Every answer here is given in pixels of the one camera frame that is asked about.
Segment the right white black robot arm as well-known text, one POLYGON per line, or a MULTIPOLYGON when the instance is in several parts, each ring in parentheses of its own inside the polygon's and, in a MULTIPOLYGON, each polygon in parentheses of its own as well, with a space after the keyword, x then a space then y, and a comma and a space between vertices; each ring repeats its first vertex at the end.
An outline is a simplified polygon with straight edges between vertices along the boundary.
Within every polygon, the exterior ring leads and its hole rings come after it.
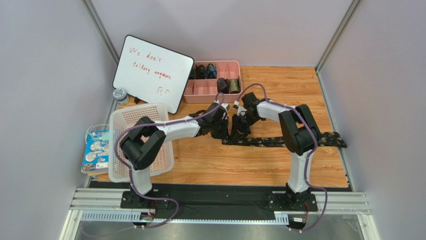
POLYGON ((290 175, 285 192, 278 198, 287 210, 317 210, 316 197, 310 184, 310 169, 321 133, 309 107, 306 104, 279 104, 266 97, 259 99, 253 92, 245 94, 242 103, 237 114, 232 117, 227 144, 287 148, 291 154, 290 175), (280 124, 282 136, 249 138, 251 126, 266 119, 280 124))

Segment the black floral patterned tie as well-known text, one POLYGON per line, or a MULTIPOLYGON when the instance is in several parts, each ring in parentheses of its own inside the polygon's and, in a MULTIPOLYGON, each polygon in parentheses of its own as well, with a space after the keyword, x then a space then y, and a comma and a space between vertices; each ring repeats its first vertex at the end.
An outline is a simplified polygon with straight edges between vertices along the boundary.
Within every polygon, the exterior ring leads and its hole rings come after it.
MULTIPOLYGON (((222 140, 223 145, 230 146, 244 146, 244 147, 286 147, 285 139, 283 136, 277 137, 247 137, 250 141, 249 144, 229 144, 229 137, 222 140)), ((337 147, 347 148, 346 142, 343 140, 341 135, 335 131, 322 132, 318 140, 319 147, 337 147)))

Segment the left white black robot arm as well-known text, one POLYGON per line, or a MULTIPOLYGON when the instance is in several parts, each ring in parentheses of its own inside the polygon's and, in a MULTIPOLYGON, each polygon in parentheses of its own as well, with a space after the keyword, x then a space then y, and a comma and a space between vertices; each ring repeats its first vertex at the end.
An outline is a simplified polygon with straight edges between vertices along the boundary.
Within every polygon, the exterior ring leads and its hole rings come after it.
POLYGON ((213 102, 203 111, 176 120, 153 121, 144 116, 116 139, 114 152, 129 172, 130 186, 145 198, 152 190, 150 166, 163 144, 209 133, 220 134, 227 128, 229 104, 213 102))

